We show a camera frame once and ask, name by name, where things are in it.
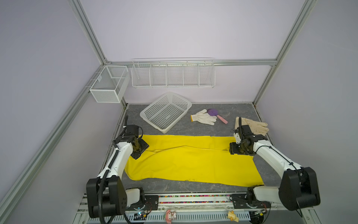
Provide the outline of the yellow trousers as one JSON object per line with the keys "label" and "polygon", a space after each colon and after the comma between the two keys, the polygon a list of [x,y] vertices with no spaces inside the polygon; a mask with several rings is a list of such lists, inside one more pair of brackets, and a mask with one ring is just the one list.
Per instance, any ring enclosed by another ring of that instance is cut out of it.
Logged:
{"label": "yellow trousers", "polygon": [[232,155],[234,137],[144,135],[149,147],[130,158],[125,172],[133,181],[158,178],[251,187],[264,182],[253,157]]}

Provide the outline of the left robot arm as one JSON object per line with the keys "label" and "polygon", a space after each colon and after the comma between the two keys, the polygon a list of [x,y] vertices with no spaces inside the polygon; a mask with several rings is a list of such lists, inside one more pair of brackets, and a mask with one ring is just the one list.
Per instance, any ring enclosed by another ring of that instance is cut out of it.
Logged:
{"label": "left robot arm", "polygon": [[101,224],[110,224],[115,216],[125,215],[133,206],[143,209],[146,204],[142,187],[125,189],[122,176],[130,158],[138,159],[149,145],[139,133],[137,125],[125,125],[122,133],[113,140],[114,151],[96,178],[86,184],[90,218],[98,218]]}

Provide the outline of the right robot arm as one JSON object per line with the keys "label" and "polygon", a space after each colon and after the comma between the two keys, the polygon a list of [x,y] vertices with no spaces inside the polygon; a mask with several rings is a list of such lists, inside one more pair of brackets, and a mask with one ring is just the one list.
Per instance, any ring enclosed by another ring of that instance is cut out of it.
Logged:
{"label": "right robot arm", "polygon": [[262,202],[278,203],[288,211],[318,206],[321,203],[316,172],[292,161],[261,134],[254,134],[250,126],[240,125],[230,143],[232,155],[258,155],[280,176],[278,187],[257,185],[249,187],[242,202],[255,208]]}

